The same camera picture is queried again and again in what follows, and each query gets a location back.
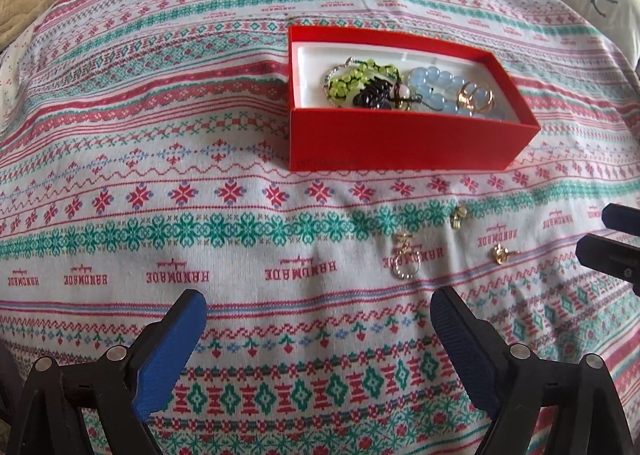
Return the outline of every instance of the metal screw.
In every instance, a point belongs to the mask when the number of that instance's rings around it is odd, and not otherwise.
[[[107,350],[107,359],[110,361],[122,361],[127,356],[127,349],[122,345],[116,345]]]
[[[40,358],[36,361],[36,370],[39,372],[48,371],[52,364],[53,361],[51,361],[51,358]]]
[[[587,365],[589,365],[592,369],[601,369],[604,366],[604,361],[600,356],[596,354],[587,355]]]
[[[527,359],[531,355],[529,347],[527,345],[523,345],[522,343],[511,345],[509,348],[509,352],[516,359]]]

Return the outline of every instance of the fair isle pattern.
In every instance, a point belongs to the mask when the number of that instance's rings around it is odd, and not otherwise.
[[[542,131],[504,172],[292,174],[291,24],[490,50]],[[600,353],[640,430],[640,300],[574,255],[604,205],[640,203],[640,85],[562,3],[60,0],[24,52],[0,156],[0,337],[24,374],[130,344],[195,287],[207,329],[150,419],[168,455],[473,453],[487,417],[429,320],[450,284],[508,342]],[[498,242],[521,253],[495,265]]]

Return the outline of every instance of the stud earring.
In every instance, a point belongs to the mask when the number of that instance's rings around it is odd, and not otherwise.
[[[495,263],[498,265],[503,265],[509,261],[509,257],[511,255],[519,255],[519,251],[510,251],[506,247],[502,247],[500,244],[497,244],[493,251]]]
[[[449,219],[451,221],[451,227],[454,229],[460,229],[460,224],[462,220],[466,218],[467,215],[466,208],[464,206],[456,206],[456,208],[449,215]]]

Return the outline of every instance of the bedspread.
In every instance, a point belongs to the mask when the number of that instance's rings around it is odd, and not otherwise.
[[[504,172],[292,174],[291,24],[487,49],[542,131]],[[191,287],[207,329],[151,420],[168,455],[472,453],[488,420],[429,320],[449,284],[507,342],[600,353],[640,429],[640,300],[574,255],[588,231],[620,239],[605,204],[640,203],[640,85],[567,6],[60,0],[19,47],[0,66],[0,337],[23,374],[129,344]],[[411,281],[390,273],[396,231],[415,234]],[[498,242],[519,255],[496,265]]]

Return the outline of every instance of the open gift box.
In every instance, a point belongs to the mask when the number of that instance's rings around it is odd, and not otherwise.
[[[322,86],[347,58],[394,64],[405,76],[436,66],[492,89],[504,120],[425,111],[337,108]],[[370,29],[289,28],[292,171],[504,170],[540,131],[516,85],[489,52]]]

